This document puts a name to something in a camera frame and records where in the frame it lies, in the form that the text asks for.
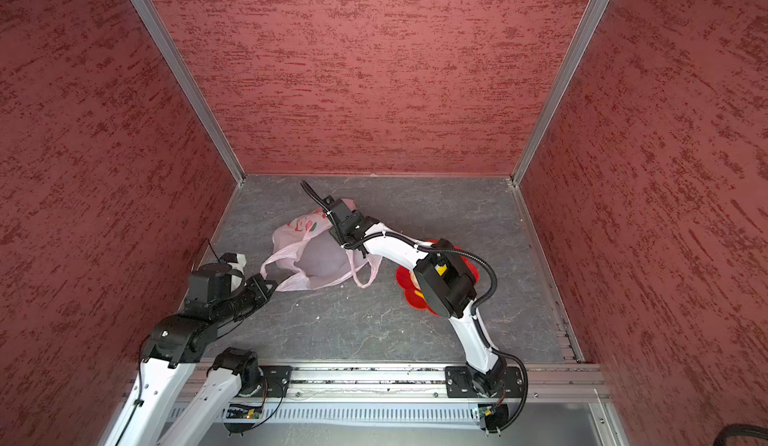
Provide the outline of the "red flower-shaped bowl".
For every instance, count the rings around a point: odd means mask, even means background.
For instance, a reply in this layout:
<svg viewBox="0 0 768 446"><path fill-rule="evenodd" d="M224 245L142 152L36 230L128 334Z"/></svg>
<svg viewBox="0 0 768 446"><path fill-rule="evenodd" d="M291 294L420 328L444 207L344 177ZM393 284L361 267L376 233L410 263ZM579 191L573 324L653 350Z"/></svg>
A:
<svg viewBox="0 0 768 446"><path fill-rule="evenodd" d="M448 265L443 276L435 270L440 264ZM464 255L427 252L416 261L414 269L399 266L395 279L414 309L445 318L462 318L465 308L477 297L479 271Z"/></svg>

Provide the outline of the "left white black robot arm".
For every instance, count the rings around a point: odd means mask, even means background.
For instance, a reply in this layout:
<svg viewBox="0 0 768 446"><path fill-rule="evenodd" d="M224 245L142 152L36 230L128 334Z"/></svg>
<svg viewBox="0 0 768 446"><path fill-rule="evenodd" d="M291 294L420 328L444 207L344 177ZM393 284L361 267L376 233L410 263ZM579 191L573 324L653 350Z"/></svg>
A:
<svg viewBox="0 0 768 446"><path fill-rule="evenodd" d="M257 397L264 406L268 380L250 350L227 348L214 360L203 386L168 430L167 417L219 330L268 304L277 284L236 270L190 276L193 295L182 310L164 318L139 355L136 380L106 437L107 445L197 445L237 397Z"/></svg>

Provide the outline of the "left aluminium corner post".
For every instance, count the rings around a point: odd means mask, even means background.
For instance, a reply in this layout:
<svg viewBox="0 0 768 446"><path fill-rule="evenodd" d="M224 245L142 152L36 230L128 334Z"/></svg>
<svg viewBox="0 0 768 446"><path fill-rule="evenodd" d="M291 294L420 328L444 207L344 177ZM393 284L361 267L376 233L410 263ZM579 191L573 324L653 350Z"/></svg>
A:
<svg viewBox="0 0 768 446"><path fill-rule="evenodd" d="M183 60L180 51L176 47L166 25L164 25L160 13L158 13L154 3L152 0L129 1L138 13L143 25L150 34L151 39L161 53L209 138L213 142L219 156L224 161L236 184L241 186L247 178L247 174L237 159L234 150L216 120L210 106L205 100L192 73Z"/></svg>

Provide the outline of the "aluminium corner post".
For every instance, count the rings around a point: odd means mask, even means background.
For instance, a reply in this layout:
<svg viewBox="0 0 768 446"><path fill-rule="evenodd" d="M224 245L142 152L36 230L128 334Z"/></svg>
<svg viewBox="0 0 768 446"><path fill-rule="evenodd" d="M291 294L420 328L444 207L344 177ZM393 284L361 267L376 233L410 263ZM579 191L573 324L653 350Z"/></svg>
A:
<svg viewBox="0 0 768 446"><path fill-rule="evenodd" d="M129 1L138 13L143 25L150 34L151 39L161 53L209 138L213 142L219 156L224 161L236 184L241 186L247 178L247 174L237 159L234 150L216 120L210 106L205 100L192 73L183 60L180 51L176 47L166 25L164 25L160 13L158 13L154 3L152 0Z"/></svg>
<svg viewBox="0 0 768 446"><path fill-rule="evenodd" d="M611 0L589 0L577 29L558 69L552 88L534 124L522 155L511 175L511 184L519 189L555 113L574 77L584 54Z"/></svg>

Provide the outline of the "right aluminium corner post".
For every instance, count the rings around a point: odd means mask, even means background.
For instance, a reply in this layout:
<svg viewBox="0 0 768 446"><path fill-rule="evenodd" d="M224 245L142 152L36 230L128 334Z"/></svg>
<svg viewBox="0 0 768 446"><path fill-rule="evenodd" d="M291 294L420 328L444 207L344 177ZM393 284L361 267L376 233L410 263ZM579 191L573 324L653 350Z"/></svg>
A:
<svg viewBox="0 0 768 446"><path fill-rule="evenodd" d="M552 88L534 124L522 155L511 175L511 184L519 189L555 113L574 77L584 54L611 0L589 0L577 29L558 69Z"/></svg>

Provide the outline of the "pink plastic bag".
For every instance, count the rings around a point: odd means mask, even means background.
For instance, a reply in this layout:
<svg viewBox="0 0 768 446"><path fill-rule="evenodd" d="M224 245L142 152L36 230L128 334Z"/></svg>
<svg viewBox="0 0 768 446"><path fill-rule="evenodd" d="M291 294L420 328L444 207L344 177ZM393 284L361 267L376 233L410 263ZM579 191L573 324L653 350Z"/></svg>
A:
<svg viewBox="0 0 768 446"><path fill-rule="evenodd" d="M321 208L280 226L272 234L273 252L260 266L279 292L313 291L353 280L369 287L381 267L380 256L342 248Z"/></svg>

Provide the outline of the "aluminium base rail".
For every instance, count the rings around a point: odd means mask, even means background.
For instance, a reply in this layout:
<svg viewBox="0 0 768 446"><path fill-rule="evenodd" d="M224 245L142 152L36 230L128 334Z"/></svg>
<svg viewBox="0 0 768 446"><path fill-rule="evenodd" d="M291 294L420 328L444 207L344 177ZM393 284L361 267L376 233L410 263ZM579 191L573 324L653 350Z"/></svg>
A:
<svg viewBox="0 0 768 446"><path fill-rule="evenodd" d="M282 397L289 402L471 402L482 398L457 366L443 363L287 362ZM546 403L609 402L612 395L595 364L529 363L528 400Z"/></svg>

